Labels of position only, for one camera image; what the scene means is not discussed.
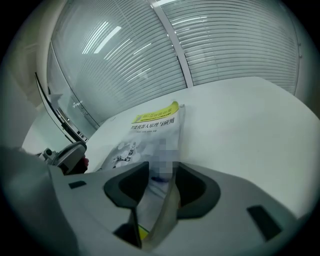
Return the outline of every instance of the tabletop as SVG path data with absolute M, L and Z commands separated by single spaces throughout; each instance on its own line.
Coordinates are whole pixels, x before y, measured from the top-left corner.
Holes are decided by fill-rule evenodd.
M 259 77 L 210 82 L 157 97 L 109 118 L 87 142 L 89 172 L 139 114 L 185 104 L 180 161 L 247 179 L 296 217 L 318 195 L 320 120 L 293 95 Z

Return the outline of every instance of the white table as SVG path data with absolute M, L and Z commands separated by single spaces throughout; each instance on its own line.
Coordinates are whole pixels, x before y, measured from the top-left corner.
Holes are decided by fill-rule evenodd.
M 96 171 L 138 114 L 185 104 L 181 162 L 247 179 L 296 217 L 315 202 L 320 120 L 302 102 L 259 77 L 179 90 L 108 119 L 87 142 L 87 172 Z

